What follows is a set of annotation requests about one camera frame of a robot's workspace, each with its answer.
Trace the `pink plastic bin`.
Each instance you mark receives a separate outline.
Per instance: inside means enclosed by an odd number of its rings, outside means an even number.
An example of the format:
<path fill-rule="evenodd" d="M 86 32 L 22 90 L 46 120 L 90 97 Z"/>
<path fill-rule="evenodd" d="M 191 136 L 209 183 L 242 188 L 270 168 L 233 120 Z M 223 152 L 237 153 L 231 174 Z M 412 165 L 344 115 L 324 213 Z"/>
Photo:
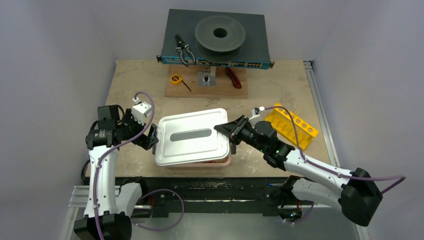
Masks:
<path fill-rule="evenodd" d="M 229 139 L 216 130 L 203 128 L 159 132 L 155 163 L 166 168 L 221 168 L 231 162 Z"/>

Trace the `white plastic lid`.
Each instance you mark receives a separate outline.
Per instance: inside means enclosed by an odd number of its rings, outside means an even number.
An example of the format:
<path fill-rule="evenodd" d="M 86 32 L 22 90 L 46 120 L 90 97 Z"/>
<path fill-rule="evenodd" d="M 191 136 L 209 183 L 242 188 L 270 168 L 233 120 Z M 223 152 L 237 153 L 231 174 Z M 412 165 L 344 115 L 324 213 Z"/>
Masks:
<path fill-rule="evenodd" d="M 214 127 L 227 122 L 224 108 L 162 117 L 157 125 L 156 165 L 165 167 L 225 159 L 230 155 L 229 139 Z"/>

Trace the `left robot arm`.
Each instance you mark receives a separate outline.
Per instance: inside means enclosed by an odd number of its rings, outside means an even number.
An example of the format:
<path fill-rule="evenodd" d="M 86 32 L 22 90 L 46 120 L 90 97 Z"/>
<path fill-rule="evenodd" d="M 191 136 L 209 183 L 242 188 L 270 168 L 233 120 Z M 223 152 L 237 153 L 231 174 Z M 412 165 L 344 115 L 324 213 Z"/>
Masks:
<path fill-rule="evenodd" d="M 116 164 L 120 147 L 132 143 L 150 150 L 158 143 L 157 126 L 145 122 L 153 117 L 154 106 L 136 103 L 124 110 L 120 105 L 100 106 L 98 120 L 85 137 L 90 164 L 90 180 L 83 218 L 73 231 L 81 240 L 129 240 L 135 204 L 149 199 L 140 180 L 116 185 Z"/>

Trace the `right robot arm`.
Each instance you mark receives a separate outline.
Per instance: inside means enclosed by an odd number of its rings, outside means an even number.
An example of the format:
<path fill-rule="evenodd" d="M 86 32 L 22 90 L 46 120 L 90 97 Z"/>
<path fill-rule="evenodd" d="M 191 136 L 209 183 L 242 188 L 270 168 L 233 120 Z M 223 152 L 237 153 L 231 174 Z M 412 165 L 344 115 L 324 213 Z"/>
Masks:
<path fill-rule="evenodd" d="M 288 204 L 302 200 L 327 205 L 340 210 L 356 225 L 367 227 L 383 200 L 382 192 L 366 170 L 343 169 L 306 156 L 281 141 L 268 121 L 251 125 L 243 115 L 215 125 L 214 129 L 234 145 L 244 142 L 260 151 L 271 167 L 300 175 L 280 191 L 282 200 Z"/>

